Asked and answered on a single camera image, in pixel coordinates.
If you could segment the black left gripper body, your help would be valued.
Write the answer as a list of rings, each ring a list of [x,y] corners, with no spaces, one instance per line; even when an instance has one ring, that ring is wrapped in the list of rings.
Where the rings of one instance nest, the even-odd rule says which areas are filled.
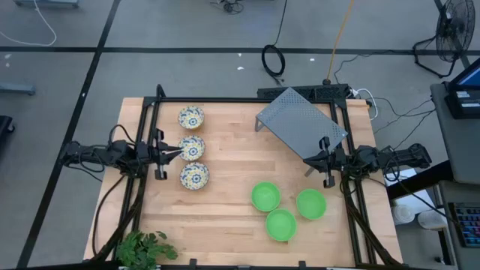
[[[166,165],[166,144],[162,141],[164,132],[156,129],[152,142],[140,142],[136,148],[136,161],[138,169],[144,172],[148,165],[156,164],[157,169],[154,172],[156,179],[167,179],[167,172],[164,169]]]

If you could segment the blue yellow patterned mini bowl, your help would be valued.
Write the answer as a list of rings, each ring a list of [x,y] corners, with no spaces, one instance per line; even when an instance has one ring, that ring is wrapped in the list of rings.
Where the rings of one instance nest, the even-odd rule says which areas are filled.
[[[209,182],[208,167],[199,162],[192,162],[184,166],[180,172],[181,184],[191,191],[202,189]]]
[[[206,144],[204,140],[196,135],[182,138],[178,143],[178,147],[182,149],[180,158],[184,161],[199,160],[206,150]]]
[[[178,123],[185,129],[194,130],[204,122],[205,114],[198,106],[186,106],[178,114]]]

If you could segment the green plastic mini bowl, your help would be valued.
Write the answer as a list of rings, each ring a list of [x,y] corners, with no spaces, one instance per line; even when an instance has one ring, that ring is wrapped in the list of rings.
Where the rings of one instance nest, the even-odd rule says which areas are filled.
[[[275,241],[288,242],[296,234],[296,218],[288,209],[277,208],[267,215],[265,228]]]
[[[318,190],[305,189],[296,197],[296,206],[301,216],[317,220],[326,212],[326,198]]]
[[[256,184],[251,191],[250,197],[253,206],[261,212],[275,210],[281,202],[279,188],[269,181]]]

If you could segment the grey perforated metal stand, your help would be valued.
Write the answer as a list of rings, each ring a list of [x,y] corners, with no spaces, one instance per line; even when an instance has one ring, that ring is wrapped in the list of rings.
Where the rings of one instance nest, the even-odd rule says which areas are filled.
[[[264,127],[303,159],[320,153],[323,137],[329,138],[331,151],[349,135],[293,88],[287,88],[256,115],[255,131]]]

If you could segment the black perforated box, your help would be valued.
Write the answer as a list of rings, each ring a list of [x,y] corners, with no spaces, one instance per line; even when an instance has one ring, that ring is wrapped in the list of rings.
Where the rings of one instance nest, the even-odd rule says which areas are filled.
[[[275,99],[286,89],[287,87],[259,88],[257,97]],[[292,86],[292,89],[308,101],[346,98],[350,95],[350,87],[347,84]]]

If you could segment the white paper sheet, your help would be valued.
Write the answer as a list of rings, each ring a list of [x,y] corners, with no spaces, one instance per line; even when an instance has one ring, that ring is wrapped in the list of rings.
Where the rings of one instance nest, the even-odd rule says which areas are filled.
[[[408,179],[409,177],[412,177],[415,175],[416,175],[416,171],[414,169],[403,169],[400,171],[399,179],[403,181],[404,179]],[[396,205],[408,206],[416,215],[421,212],[428,211],[430,209],[430,207],[428,207],[425,203],[423,203],[420,199],[418,199],[418,197],[420,197],[422,200],[427,202],[429,205],[434,206],[434,202],[432,201],[430,195],[425,189],[417,191],[413,195],[402,196],[397,199],[390,199],[390,202],[392,205],[395,205],[395,206]]]

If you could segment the black desk beam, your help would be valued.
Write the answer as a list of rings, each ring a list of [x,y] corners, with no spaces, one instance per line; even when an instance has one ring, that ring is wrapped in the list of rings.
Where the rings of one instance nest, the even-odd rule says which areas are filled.
[[[395,200],[397,198],[408,196],[411,193],[430,188],[441,181],[453,181],[454,176],[450,161],[438,163],[435,166],[426,169],[412,177],[396,180],[394,184],[386,188],[388,198]]]

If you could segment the white plastic container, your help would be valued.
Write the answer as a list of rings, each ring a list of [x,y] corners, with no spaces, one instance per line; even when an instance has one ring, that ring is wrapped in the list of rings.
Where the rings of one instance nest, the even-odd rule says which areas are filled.
[[[423,211],[418,214],[417,221],[426,230],[441,230],[448,226],[443,209]]]
[[[395,205],[391,207],[394,225],[408,224],[414,221],[415,213],[408,205]]]

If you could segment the black box with white labels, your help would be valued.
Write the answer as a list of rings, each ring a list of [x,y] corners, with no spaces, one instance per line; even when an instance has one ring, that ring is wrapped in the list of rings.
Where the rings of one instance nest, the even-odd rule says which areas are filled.
[[[454,119],[480,119],[480,85],[448,85],[445,102]]]

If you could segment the backlit black keyboard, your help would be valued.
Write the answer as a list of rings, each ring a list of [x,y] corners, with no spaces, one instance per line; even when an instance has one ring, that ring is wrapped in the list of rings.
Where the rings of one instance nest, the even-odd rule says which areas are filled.
[[[480,202],[450,202],[457,237],[465,248],[480,248]]]

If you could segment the grey keyboard desk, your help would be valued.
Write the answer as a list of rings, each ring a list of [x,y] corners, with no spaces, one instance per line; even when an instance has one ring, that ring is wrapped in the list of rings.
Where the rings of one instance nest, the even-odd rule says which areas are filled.
[[[480,270],[480,248],[463,247],[449,210],[449,203],[480,203],[480,185],[441,181],[439,191],[448,219],[454,260],[459,270]]]

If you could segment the black chair base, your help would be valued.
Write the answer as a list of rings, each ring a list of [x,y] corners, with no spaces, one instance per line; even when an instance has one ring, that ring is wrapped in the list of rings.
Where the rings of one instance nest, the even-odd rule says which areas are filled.
[[[0,115],[0,151],[4,148],[7,138],[15,131],[13,119],[7,115]]]

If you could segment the black floor fan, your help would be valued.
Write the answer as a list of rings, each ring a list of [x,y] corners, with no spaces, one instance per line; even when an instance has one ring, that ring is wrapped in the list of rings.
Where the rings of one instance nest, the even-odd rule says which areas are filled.
[[[473,0],[446,0],[444,4],[441,0],[434,1],[439,11],[435,35],[415,43],[412,50],[416,65],[442,79],[452,74],[457,60],[462,59],[470,47],[476,26],[476,9]],[[419,60],[418,47],[422,44],[427,47],[433,41],[437,56],[451,64],[447,74],[438,73]]]

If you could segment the grey cart base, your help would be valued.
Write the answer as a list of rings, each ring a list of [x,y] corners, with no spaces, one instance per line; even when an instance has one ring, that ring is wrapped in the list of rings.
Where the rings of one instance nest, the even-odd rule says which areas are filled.
[[[58,6],[69,6],[72,8],[78,8],[79,0],[12,0],[17,6],[23,5],[58,5]]]

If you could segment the black aluminium frame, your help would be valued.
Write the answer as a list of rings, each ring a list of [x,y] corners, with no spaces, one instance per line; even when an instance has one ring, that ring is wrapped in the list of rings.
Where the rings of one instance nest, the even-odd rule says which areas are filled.
[[[139,214],[132,227],[146,233],[166,233],[178,251],[173,261],[162,259],[163,269],[254,270],[284,266],[354,267],[378,266],[380,256],[348,216],[343,192],[324,190],[327,210],[318,220],[298,217],[295,236],[287,242],[270,238],[266,214],[251,204],[251,190],[258,182],[270,181],[281,191],[280,204],[296,210],[296,197],[306,188],[321,189],[323,177],[309,173],[302,159],[272,132],[255,130],[257,114],[267,106],[254,97],[165,97],[154,106],[151,97],[126,97],[118,115],[116,139],[127,135],[146,139],[161,129],[169,144],[186,137],[188,130],[177,121],[186,106],[201,107],[205,121],[196,130],[206,143],[201,161],[210,179],[201,190],[185,189],[179,174],[184,167],[177,159],[166,168],[164,181],[153,169],[145,180],[122,179],[116,169],[107,169],[100,188],[102,209],[88,237],[85,257],[107,243],[134,201],[144,190]]]

